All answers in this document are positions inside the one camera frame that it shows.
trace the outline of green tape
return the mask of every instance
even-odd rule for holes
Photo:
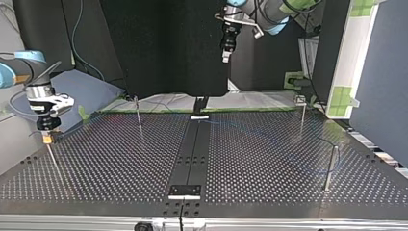
[[[335,87],[330,102],[328,114],[330,116],[345,116],[351,103],[351,87]]]
[[[293,84],[289,83],[289,79],[303,79],[303,72],[286,72],[285,73],[285,83],[283,84],[283,88],[286,90],[301,90],[302,87],[295,87]]]
[[[232,112],[287,112],[294,111],[296,107],[283,108],[222,108],[222,109],[204,109],[204,113],[232,113]]]
[[[370,16],[375,0],[354,0],[351,9],[352,17]]]
[[[82,120],[87,120],[87,119],[90,118],[90,114],[87,114],[85,112],[85,108],[82,105],[78,106],[78,114],[79,114],[79,116],[81,116]]]
[[[296,9],[307,9],[315,4],[315,0],[288,0],[288,3]],[[289,9],[285,4],[282,4],[279,10],[287,14],[294,13],[294,11]]]

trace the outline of black cable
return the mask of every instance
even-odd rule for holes
[[[308,60],[307,60],[306,37],[307,37],[307,26],[309,24],[309,17],[310,17],[310,14],[308,13],[307,16],[306,16],[306,22],[305,22],[305,37],[303,39],[303,48],[304,48],[304,52],[305,52],[306,68],[307,68],[307,73],[309,75],[309,81],[310,81],[310,84],[312,86],[313,92],[314,92],[314,94],[316,96],[316,99],[318,100],[319,104],[321,105],[321,108],[323,109],[324,113],[326,114],[326,110],[324,109],[324,107],[323,107],[323,105],[321,103],[318,92],[316,91],[316,88],[315,88],[315,84],[313,83],[312,75],[310,74],[310,68],[309,68],[309,64],[308,64]]]
[[[314,5],[310,6],[308,9],[303,9],[302,10],[302,9],[298,9],[298,8],[292,6],[288,2],[288,0],[282,0],[282,1],[285,4],[285,6],[287,6],[289,9],[291,9],[293,12],[296,12],[296,13],[311,13],[312,11],[314,11],[316,9],[316,6],[321,3],[321,0],[318,0],[317,2],[315,2]]]
[[[86,64],[88,67],[90,67],[91,69],[93,69],[94,71],[96,71],[100,77],[100,79],[102,81],[105,81],[105,76],[103,75],[103,73],[96,68],[95,66],[93,66],[92,64],[88,63],[87,61],[85,61],[77,52],[76,47],[75,47],[75,35],[76,35],[76,31],[78,29],[78,26],[82,20],[82,16],[84,13],[84,0],[80,0],[80,11],[79,11],[79,15],[78,15],[78,19],[75,23],[75,26],[72,30],[72,37],[71,37],[71,46],[72,46],[72,51],[74,53],[74,56],[81,61],[81,63]]]
[[[232,15],[237,15],[237,14],[240,14],[240,13],[243,13],[243,11],[235,12],[235,13],[226,13],[224,16],[232,16]]]
[[[1,123],[1,122],[4,122],[4,121],[6,121],[6,120],[9,120],[10,118],[13,118],[14,116],[15,116],[15,114],[14,114],[14,115],[10,115],[9,117],[3,118],[2,120],[0,120],[0,123]]]
[[[107,81],[107,83],[111,84],[112,82],[114,82],[114,81],[118,81],[118,80],[125,81],[123,78],[116,78],[116,79],[113,79],[113,80]]]

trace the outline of black metal plate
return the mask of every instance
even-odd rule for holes
[[[408,212],[407,180],[322,116],[308,112],[302,127],[301,112],[212,114],[201,133],[209,143],[197,139],[194,157],[208,163],[189,181],[203,185],[193,208],[201,218],[404,219]],[[328,192],[333,147],[319,138],[341,151]]]
[[[58,168],[42,150],[6,172],[0,214],[177,216],[167,193],[188,121],[100,115],[53,146]]]

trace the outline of blue robot arm cap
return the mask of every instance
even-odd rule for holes
[[[5,89],[15,84],[15,73],[5,64],[0,63],[0,89]]]

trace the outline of thin metal rod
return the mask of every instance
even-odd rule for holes
[[[338,146],[334,146],[333,149],[332,149],[332,154],[331,154],[330,163],[329,163],[329,169],[327,171],[326,182],[324,184],[324,190],[325,191],[328,191],[329,187],[330,187],[330,182],[331,182],[331,178],[332,178],[332,174],[333,174],[333,170],[334,170],[334,164],[336,162],[336,160],[335,160],[336,154],[335,153],[339,153],[339,147]]]
[[[56,165],[57,165],[57,161],[56,161],[56,159],[55,159],[55,157],[54,157],[54,152],[53,152],[52,149],[51,149],[51,145],[50,145],[50,144],[46,144],[45,146],[47,146],[48,153],[49,153],[50,156],[51,156],[52,162],[53,162],[54,165],[56,166]]]

